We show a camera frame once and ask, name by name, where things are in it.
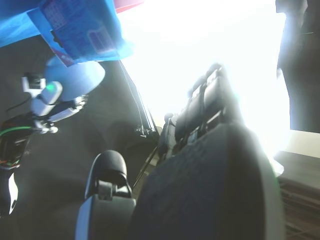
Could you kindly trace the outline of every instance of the blue package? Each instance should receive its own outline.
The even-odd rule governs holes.
[[[113,0],[44,0],[28,16],[66,66],[132,54]]]

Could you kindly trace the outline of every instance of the pink object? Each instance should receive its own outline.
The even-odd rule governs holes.
[[[113,0],[116,13],[121,13],[144,3],[144,0]]]

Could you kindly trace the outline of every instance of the black wire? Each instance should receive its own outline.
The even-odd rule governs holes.
[[[30,99],[31,99],[31,95],[29,95],[28,98],[26,100],[24,100],[23,102],[21,102],[17,105],[14,105],[12,107],[9,107],[7,110],[5,110],[6,115],[9,116],[9,111],[11,111],[15,108],[18,108],[18,107],[22,106],[23,104],[26,104]]]

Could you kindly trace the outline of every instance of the blue round object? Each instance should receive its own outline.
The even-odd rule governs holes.
[[[71,101],[95,89],[104,79],[106,71],[96,61],[77,63],[66,67],[56,56],[51,58],[44,72],[46,83],[60,82],[61,101]]]

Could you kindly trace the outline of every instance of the green light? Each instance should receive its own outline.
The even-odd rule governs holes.
[[[48,89],[49,92],[52,92],[53,90],[55,90],[55,86],[53,84],[49,84],[46,86],[46,89]]]

